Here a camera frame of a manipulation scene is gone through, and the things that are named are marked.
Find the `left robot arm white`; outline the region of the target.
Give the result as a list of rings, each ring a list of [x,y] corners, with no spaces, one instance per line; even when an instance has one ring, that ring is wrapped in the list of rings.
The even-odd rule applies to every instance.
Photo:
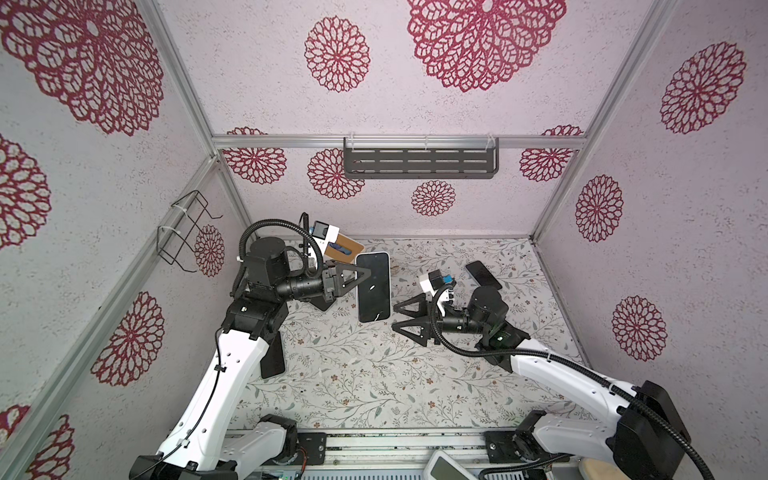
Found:
[[[215,353],[192,400],[154,455],[139,456],[132,479],[244,479],[264,463],[292,460],[296,425],[269,416],[248,434],[226,438],[251,376],[280,338],[290,301],[333,302],[371,278],[365,267],[320,261],[315,271],[293,271],[288,246],[277,237],[255,240],[241,252],[233,301],[214,334]]]

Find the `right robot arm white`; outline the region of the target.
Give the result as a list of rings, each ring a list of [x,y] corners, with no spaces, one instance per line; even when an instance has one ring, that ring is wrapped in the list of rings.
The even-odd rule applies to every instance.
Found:
[[[493,287],[478,287],[467,306],[454,305],[450,285],[395,305],[405,315],[395,332],[421,346],[442,344],[542,384],[592,415],[569,420],[536,410],[516,428],[513,444],[530,464],[557,455],[599,460],[630,479],[671,479],[691,449],[690,435],[668,392],[602,375],[553,353],[506,319],[509,307]]]

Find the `black phone with screen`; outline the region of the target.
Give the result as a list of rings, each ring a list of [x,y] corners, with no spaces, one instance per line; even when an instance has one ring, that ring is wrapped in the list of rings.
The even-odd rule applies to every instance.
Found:
[[[370,277],[357,287],[358,320],[371,323],[389,319],[392,313],[389,254],[383,251],[361,253],[355,265],[370,271]]]

